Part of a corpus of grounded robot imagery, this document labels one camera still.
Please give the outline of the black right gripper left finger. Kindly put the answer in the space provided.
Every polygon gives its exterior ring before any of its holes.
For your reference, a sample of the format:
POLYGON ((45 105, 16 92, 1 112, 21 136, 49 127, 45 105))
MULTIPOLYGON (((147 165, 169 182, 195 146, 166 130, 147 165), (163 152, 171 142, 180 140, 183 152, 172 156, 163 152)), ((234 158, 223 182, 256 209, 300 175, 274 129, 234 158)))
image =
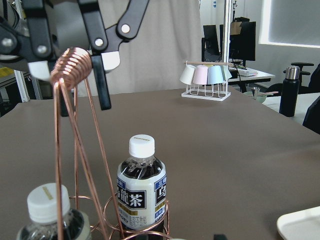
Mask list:
POLYGON ((0 54, 17 56, 26 60, 30 74, 42 81, 51 80, 51 70, 57 60, 46 5, 53 7, 51 0, 24 0, 28 36, 18 32, 3 17, 0 17, 0 54))

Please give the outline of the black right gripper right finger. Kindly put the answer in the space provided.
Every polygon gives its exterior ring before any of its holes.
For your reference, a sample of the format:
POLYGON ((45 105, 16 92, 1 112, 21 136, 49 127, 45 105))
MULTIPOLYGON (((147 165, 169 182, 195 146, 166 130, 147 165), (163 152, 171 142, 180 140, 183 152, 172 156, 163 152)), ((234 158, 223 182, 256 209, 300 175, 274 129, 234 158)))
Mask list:
POLYGON ((137 36, 148 4, 148 0, 130 0, 118 22, 105 28, 98 1, 78 1, 92 50, 91 62, 102 110, 112 107, 106 73, 120 65, 120 44, 137 36))

